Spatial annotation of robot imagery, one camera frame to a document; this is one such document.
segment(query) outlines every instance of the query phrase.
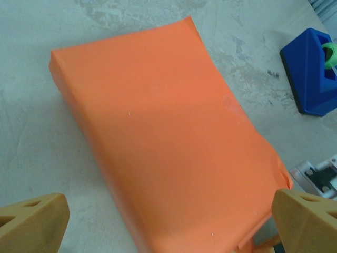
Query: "orange wrapped package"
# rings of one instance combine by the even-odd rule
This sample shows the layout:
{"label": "orange wrapped package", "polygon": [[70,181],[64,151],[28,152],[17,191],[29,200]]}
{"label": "orange wrapped package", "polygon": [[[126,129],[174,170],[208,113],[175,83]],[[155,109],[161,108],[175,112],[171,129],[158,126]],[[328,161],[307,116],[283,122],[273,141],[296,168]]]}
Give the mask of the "orange wrapped package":
{"label": "orange wrapped package", "polygon": [[52,50],[50,71],[140,252],[230,252],[292,187],[190,17]]}

